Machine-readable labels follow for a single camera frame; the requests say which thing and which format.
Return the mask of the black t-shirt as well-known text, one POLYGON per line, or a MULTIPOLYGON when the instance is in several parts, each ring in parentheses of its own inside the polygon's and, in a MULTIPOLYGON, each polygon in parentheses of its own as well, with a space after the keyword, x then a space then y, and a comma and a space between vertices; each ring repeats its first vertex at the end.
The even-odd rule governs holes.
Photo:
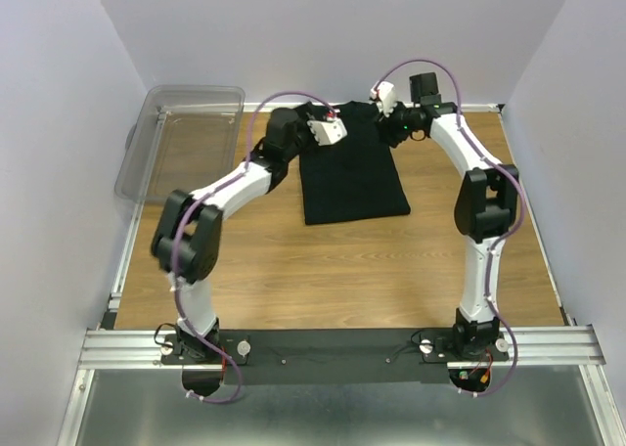
POLYGON ((347 136, 332 146, 312 143, 299 155, 304 223, 408 215, 411 206, 390 147, 375 127, 378 110, 355 101, 336 108, 347 136))

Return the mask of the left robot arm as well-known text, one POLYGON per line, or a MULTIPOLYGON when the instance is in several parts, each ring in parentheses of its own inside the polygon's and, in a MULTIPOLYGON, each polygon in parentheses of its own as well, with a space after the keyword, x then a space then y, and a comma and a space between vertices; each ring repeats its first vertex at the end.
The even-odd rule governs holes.
POLYGON ((273 192, 290 163, 312 146, 345 136, 336 110, 311 103, 277 108, 264 136, 229 174, 191 192, 166 199, 150 252, 166 274, 177 312, 177 344, 197 363, 218 357, 237 363, 219 342, 219 320, 211 302, 209 275, 219 256, 225 221, 242 207, 273 192))

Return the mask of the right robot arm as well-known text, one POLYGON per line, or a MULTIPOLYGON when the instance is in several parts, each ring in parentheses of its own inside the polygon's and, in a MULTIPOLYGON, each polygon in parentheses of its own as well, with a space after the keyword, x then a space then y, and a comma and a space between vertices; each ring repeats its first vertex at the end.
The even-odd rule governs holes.
POLYGON ((489 153, 455 103, 441 101, 435 73, 414 75, 410 82, 410 107, 398 100, 392 83, 380 80, 373 86, 377 129, 392 147, 423 132, 460 174, 454 221, 466 240, 464 290, 452 328, 431 339, 460 359, 475 359, 500 337, 499 267, 506 239, 516 229, 518 171, 489 153))

